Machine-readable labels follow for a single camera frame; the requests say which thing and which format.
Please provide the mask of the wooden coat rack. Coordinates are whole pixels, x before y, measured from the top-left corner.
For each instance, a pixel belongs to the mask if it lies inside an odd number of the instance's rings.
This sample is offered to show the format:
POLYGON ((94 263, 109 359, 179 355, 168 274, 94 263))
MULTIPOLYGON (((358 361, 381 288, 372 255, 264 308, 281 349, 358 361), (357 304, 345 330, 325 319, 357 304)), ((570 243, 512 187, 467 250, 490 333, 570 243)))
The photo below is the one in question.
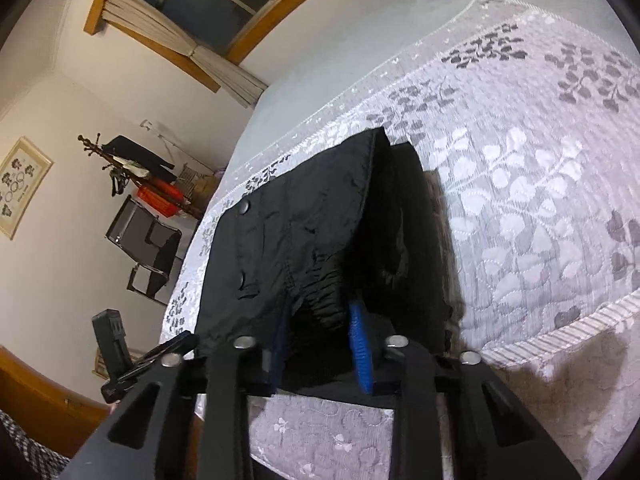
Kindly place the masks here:
POLYGON ((80 134, 77 137, 77 140, 84 146, 84 151, 88 153, 89 157, 91 157, 93 154, 96 154, 107 161, 107 164, 102 168, 102 170, 115 169, 120 174, 123 174, 137 188, 148 188, 157 196, 160 196, 163 200, 166 200, 167 203, 176 206, 179 210, 183 211, 185 214, 188 214, 196 220, 201 220, 201 218, 203 218, 204 212, 201 211, 201 209, 194 207, 186 198, 180 198, 180 200, 178 200, 176 196, 173 196, 171 193, 165 192, 161 186, 154 183, 151 177, 142 178, 137 176, 130 169, 126 168, 124 164, 119 162, 114 156, 105 153, 98 145, 99 138, 100 137, 97 136, 96 140, 94 142, 91 142, 89 139, 80 134))

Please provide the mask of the beige curtain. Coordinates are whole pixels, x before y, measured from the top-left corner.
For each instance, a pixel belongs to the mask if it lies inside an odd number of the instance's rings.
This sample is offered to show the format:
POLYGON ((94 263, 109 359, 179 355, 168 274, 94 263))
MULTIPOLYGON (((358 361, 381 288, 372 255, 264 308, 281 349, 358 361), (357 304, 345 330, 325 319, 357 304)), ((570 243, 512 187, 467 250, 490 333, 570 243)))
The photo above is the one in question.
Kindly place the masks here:
POLYGON ((254 107, 267 89, 260 79, 199 44, 144 0, 106 0, 102 18, 191 61, 242 107, 254 107))

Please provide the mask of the framed wall picture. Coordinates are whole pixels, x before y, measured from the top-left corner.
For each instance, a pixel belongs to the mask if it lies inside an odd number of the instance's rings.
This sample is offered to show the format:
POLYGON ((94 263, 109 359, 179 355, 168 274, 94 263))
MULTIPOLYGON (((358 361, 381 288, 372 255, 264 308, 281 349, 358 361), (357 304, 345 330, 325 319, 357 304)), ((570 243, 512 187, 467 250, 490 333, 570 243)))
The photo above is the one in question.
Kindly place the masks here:
POLYGON ((24 136, 6 155, 1 164, 0 228, 9 240, 52 165, 52 160, 24 136))

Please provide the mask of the black padded pants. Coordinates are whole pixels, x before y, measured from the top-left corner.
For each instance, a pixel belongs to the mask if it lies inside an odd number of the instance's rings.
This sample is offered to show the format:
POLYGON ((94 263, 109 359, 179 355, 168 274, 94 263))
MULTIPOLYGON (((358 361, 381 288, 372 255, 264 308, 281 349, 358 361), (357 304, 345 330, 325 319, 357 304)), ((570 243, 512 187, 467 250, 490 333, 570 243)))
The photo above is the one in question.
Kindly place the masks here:
POLYGON ((242 332, 282 330, 276 389, 356 374, 350 307, 375 338, 447 345, 444 265, 416 149, 369 129, 245 195, 219 219, 196 334, 206 356, 242 332))

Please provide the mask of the black folding chair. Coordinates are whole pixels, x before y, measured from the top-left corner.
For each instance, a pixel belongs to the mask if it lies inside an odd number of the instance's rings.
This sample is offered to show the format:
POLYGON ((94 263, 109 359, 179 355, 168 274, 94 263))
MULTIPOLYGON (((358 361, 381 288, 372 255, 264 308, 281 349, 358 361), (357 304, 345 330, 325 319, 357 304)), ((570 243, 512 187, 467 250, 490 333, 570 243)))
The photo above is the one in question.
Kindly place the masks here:
POLYGON ((134 262, 127 289, 166 306, 156 296, 169 284, 175 262, 183 262, 178 256, 182 232, 161 222, 128 195, 105 237, 134 262))

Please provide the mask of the black hanging garment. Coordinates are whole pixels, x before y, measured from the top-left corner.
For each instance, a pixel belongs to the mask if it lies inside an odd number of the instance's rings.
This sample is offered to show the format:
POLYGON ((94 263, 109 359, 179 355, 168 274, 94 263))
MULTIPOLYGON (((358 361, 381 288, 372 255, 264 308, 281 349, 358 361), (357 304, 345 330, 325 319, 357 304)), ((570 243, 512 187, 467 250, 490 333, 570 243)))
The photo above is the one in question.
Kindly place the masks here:
POLYGON ((145 146, 137 144, 126 136, 115 136, 110 142, 102 145, 102 150, 112 156, 132 160, 146 169, 167 169, 175 168, 175 165, 161 158, 145 146))

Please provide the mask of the orange hanging bag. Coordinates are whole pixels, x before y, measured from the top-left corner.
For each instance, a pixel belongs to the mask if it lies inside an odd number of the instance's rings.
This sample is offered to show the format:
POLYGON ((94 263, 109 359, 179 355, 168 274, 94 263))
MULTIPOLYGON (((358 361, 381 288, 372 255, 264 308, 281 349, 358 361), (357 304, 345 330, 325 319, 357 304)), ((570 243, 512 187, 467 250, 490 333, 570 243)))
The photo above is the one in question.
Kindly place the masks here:
POLYGON ((178 188, 163 180, 153 178, 137 189, 137 198, 151 206, 166 218, 173 217, 181 210, 184 195, 178 188))

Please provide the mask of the wooden headboard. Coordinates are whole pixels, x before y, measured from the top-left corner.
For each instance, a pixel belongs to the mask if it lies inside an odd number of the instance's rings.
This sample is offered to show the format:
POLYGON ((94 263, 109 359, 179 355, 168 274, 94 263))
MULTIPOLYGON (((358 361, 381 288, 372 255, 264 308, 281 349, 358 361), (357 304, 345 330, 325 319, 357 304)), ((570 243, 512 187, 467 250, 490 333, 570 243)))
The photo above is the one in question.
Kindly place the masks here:
POLYGON ((1 409, 35 441, 73 457, 107 418, 104 404, 38 373, 1 348, 1 409))

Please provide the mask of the bed with grey sheet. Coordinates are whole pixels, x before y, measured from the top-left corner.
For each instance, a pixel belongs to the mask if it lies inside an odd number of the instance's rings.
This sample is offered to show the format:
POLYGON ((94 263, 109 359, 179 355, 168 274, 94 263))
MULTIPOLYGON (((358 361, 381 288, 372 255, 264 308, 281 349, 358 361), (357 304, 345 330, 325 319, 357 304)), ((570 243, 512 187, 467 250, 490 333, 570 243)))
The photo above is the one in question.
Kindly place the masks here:
POLYGON ((243 62, 269 88, 228 162, 235 170, 470 0, 309 0, 243 62))

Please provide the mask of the lilac quilted bedspread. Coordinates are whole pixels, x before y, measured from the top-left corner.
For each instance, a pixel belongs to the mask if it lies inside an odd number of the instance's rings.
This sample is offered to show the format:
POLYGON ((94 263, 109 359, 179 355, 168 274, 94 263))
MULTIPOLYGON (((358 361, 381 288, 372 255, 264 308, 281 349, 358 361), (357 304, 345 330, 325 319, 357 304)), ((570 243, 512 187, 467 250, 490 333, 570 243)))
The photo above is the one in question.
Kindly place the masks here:
POLYGON ((471 0, 350 88, 276 84, 192 238, 162 337, 196 322, 225 210, 349 136, 409 142, 436 194, 445 290, 477 351, 580 475, 639 417, 639 53, 590 6, 471 0))

